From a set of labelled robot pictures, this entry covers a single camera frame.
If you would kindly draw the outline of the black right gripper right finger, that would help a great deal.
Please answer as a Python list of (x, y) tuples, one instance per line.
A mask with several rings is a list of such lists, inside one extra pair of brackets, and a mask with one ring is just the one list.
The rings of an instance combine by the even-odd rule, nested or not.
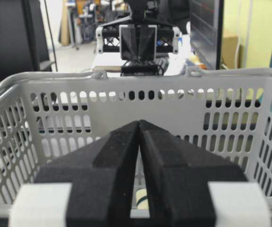
[(140, 120), (147, 189), (173, 227), (270, 227), (265, 196), (227, 159)]

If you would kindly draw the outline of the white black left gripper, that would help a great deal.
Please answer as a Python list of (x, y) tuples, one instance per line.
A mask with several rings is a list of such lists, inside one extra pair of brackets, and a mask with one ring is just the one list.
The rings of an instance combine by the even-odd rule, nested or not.
[(97, 53), (115, 54), (123, 62), (107, 65), (101, 61), (96, 70), (119, 72), (122, 76), (162, 76), (155, 64), (159, 57), (178, 54), (180, 29), (156, 20), (115, 20), (96, 29)]

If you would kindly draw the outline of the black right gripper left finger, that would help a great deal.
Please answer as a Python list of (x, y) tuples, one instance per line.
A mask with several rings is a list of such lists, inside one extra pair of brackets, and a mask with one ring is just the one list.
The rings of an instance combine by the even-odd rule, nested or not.
[(11, 227), (111, 227), (129, 222), (139, 123), (40, 167), (23, 185), (10, 212)]

